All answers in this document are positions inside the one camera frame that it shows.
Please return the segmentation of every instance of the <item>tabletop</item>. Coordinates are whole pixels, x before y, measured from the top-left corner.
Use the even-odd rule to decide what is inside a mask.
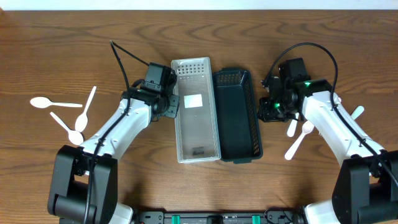
[[[113,40],[148,62],[209,57],[213,72],[251,72],[256,101],[276,57],[291,45],[315,42],[336,58],[336,92],[358,124],[388,151],[398,146],[398,16],[395,11],[4,11],[0,15],[0,222],[56,223],[47,199],[57,151],[82,108],[37,109],[29,100],[85,104],[91,137],[116,111],[125,88],[109,46]],[[146,66],[119,53],[130,82]],[[303,57],[313,79],[333,79],[333,64],[315,47]],[[248,164],[179,164],[174,120],[161,118],[138,134],[119,163],[119,201],[140,209],[264,211],[297,208],[331,197],[340,171],[318,131],[305,137],[291,161],[284,153],[298,137],[288,124],[259,121],[264,155]]]

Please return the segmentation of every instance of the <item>white label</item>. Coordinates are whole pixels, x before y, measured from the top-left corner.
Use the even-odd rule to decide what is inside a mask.
[[[184,96],[185,108],[195,108],[203,106],[201,94]]]

